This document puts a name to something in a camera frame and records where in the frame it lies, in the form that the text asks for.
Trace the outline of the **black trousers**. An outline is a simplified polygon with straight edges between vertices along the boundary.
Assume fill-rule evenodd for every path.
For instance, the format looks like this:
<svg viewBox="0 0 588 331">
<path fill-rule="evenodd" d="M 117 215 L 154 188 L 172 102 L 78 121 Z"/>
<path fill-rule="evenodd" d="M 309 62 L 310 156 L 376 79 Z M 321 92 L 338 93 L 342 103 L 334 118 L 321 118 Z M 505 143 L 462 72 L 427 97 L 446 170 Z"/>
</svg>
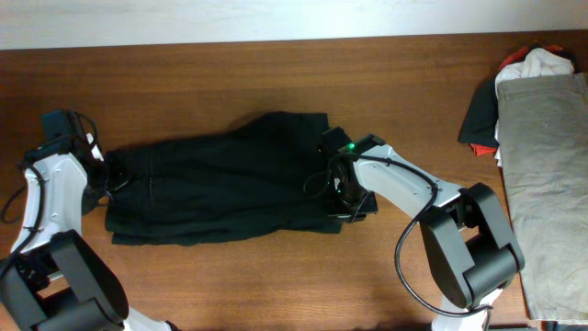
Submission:
<svg viewBox="0 0 588 331">
<path fill-rule="evenodd" d="M 122 179 L 105 227 L 116 245 L 198 245 L 279 230 L 339 234 L 321 191 L 324 113 L 266 113 L 225 133 L 107 153 Z"/>
</svg>

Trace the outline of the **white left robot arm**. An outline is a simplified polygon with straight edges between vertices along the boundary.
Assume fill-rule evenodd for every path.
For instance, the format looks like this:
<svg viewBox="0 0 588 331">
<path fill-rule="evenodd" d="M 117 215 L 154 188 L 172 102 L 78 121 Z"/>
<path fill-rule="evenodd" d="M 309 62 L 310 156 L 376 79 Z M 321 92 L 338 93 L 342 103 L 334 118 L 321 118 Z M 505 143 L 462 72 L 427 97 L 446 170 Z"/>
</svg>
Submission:
<svg viewBox="0 0 588 331">
<path fill-rule="evenodd" d="M 1 265 L 1 302 L 21 330 L 174 331 L 130 308 L 116 275 L 82 237 L 82 218 L 107 192 L 108 170 L 87 116 L 42 116 L 45 140 L 19 163 L 22 227 Z"/>
</svg>

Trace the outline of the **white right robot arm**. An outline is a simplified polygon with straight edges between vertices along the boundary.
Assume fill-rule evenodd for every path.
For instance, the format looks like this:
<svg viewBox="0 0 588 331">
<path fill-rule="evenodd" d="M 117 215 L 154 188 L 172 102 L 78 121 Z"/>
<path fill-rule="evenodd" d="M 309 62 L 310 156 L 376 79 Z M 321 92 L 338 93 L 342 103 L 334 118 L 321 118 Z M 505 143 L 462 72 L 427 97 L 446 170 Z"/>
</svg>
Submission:
<svg viewBox="0 0 588 331">
<path fill-rule="evenodd" d="M 409 294 L 435 313 L 434 330 L 486 330 L 492 304 L 525 266 L 514 231 L 494 191 L 446 182 L 399 156 L 369 134 L 353 141 L 340 127 L 322 134 L 326 182 L 337 202 L 335 218 L 353 223 L 377 212 L 381 196 L 411 217 L 394 250 L 404 287 L 401 250 L 414 228 L 421 231 L 428 266 L 443 298 L 435 307 L 414 289 Z"/>
</svg>

